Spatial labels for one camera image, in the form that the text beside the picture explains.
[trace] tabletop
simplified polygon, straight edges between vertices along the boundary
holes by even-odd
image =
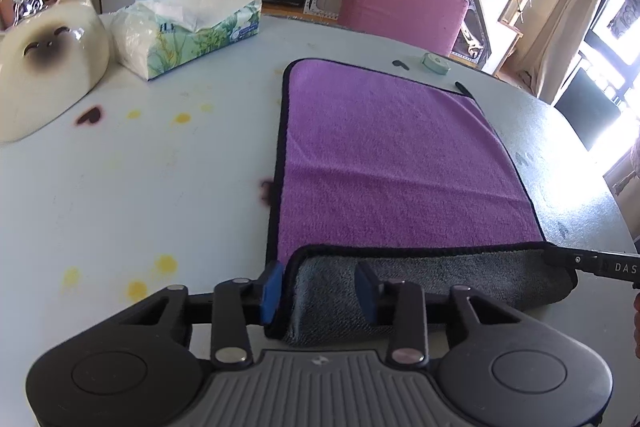
[[[112,64],[57,120],[0,147],[0,424],[35,423],[24,395],[34,360],[165,285],[211,291],[264,266],[282,73],[330,58],[456,90],[461,82],[494,126],[530,194],[546,238],[635,252],[607,186],[555,109],[450,61],[376,36],[265,16],[258,36],[147,83]],[[87,111],[92,118],[77,121]],[[614,375],[605,427],[640,413],[630,283],[580,274],[564,301],[533,311],[599,352]],[[255,347],[273,344],[253,329]],[[192,351],[205,356],[206,327]],[[444,340],[434,337],[432,349]]]

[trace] cat face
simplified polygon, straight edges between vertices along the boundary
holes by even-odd
[[[109,36],[90,0],[58,0],[1,37],[0,142],[59,117],[109,64]]]

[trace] tissue box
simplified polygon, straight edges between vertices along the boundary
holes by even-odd
[[[262,0],[255,0],[213,28],[191,32],[139,7],[118,12],[111,33],[119,62],[145,80],[153,80],[194,58],[255,35],[261,9]]]
[[[111,22],[118,61],[146,80],[258,32],[261,0],[136,0]]]

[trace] silver screw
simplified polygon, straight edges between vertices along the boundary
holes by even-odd
[[[422,362],[424,355],[413,347],[402,347],[391,353],[391,358],[402,365],[412,365]]]
[[[246,360],[246,351],[241,347],[223,347],[216,351],[216,360],[222,363],[240,363]]]

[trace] tape roll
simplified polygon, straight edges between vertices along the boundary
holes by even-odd
[[[447,74],[451,69],[443,58],[438,57],[438,55],[434,55],[433,53],[425,53],[422,58],[422,63],[437,74]]]

